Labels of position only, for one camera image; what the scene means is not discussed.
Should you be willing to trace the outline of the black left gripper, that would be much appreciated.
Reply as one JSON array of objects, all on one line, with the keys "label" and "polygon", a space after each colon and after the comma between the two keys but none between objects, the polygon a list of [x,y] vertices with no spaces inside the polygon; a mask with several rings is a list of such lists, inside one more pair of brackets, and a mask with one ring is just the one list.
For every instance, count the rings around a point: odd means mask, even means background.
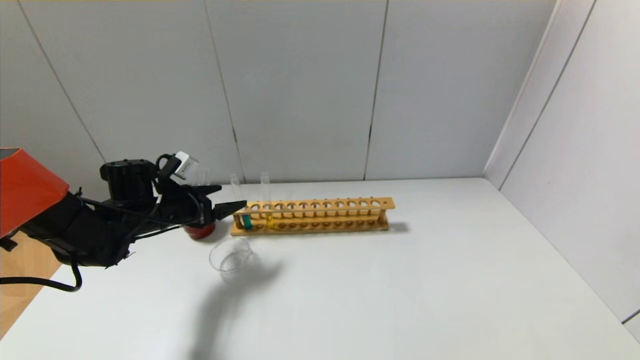
[{"label": "black left gripper", "polygon": [[161,216],[170,224],[203,228],[213,220],[221,221],[247,207],[246,200],[216,203],[213,207],[208,195],[221,190],[218,184],[179,186],[163,194]]}]

